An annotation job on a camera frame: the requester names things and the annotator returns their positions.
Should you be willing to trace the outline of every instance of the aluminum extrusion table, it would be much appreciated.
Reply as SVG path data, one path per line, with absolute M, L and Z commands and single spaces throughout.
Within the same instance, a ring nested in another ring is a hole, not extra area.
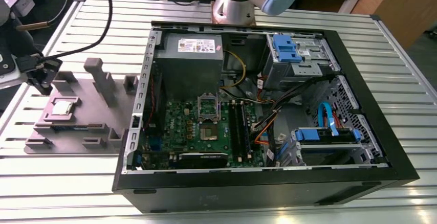
M 62 70 L 90 77 L 87 57 L 104 61 L 114 78 L 139 74 L 152 20 L 210 22 L 210 6 L 114 0 L 114 21 L 103 43 L 62 58 Z M 99 38 L 107 0 L 75 1 L 44 54 L 83 47 Z M 24 140 L 48 97 L 23 85 L 0 118 L 0 221 L 123 223 L 437 223 L 437 95 L 380 21 L 368 15 L 257 11 L 258 25 L 335 30 L 386 115 L 421 179 L 342 206 L 142 215 L 111 192 L 116 155 L 27 155 Z

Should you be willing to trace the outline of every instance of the ram slot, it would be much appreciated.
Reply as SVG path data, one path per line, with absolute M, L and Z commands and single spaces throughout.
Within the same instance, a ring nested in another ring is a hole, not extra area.
M 245 123 L 246 117 L 243 117 L 242 105 L 235 105 L 235 117 L 237 117 L 237 131 L 238 131 L 238 144 L 239 144 L 239 153 L 242 155 L 242 160 L 246 161 L 246 143 L 245 143 Z
M 241 156 L 241 145 L 239 145 L 239 129 L 238 129 L 238 113 L 235 109 L 235 104 L 230 104 L 229 109 L 230 118 L 230 134 L 231 134 L 231 146 L 233 146 L 233 158 L 235 161 L 242 162 Z
M 242 120 L 243 120 L 243 143 L 245 143 L 245 151 L 247 155 L 247 159 L 253 158 L 253 150 L 251 150 L 251 141 L 249 139 L 249 124 L 247 124 L 247 116 L 246 116 L 246 110 L 245 110 L 245 105 L 241 105 L 241 115 L 242 115 Z

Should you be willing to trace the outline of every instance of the metal case frame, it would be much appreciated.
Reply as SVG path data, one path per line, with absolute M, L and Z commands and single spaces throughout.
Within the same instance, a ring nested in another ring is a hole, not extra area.
M 112 191 L 123 194 L 143 213 L 344 204 L 381 188 L 401 186 L 420 178 L 335 31 L 170 22 L 152 22 L 152 26 L 155 30 L 148 38 L 131 130 L 119 154 L 112 186 Z M 140 126 L 135 123 L 143 116 L 139 97 L 146 94 L 158 31 L 166 30 L 215 34 L 322 33 L 360 104 L 356 112 L 368 120 L 390 167 L 183 174 L 134 171 L 127 174 L 126 148 L 135 150 L 140 134 Z

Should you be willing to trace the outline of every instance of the power supply label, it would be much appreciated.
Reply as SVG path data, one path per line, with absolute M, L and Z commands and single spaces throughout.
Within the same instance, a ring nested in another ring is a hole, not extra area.
M 211 39 L 180 39 L 178 52 L 215 53 L 215 42 Z

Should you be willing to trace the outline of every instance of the sticker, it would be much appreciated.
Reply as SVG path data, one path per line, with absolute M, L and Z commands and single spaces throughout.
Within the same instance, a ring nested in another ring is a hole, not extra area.
M 267 149 L 267 157 L 270 158 L 270 160 L 273 160 L 274 158 L 274 154 L 270 149 Z
M 299 55 L 309 55 L 309 50 L 298 50 Z
M 211 39 L 180 39 L 178 52 L 215 53 L 215 42 Z
M 265 81 L 258 79 L 257 86 L 258 86 L 259 89 L 262 89 L 263 84 L 265 84 Z
M 279 136 L 278 136 L 278 141 L 283 141 L 286 137 L 287 136 L 283 133 L 281 133 Z

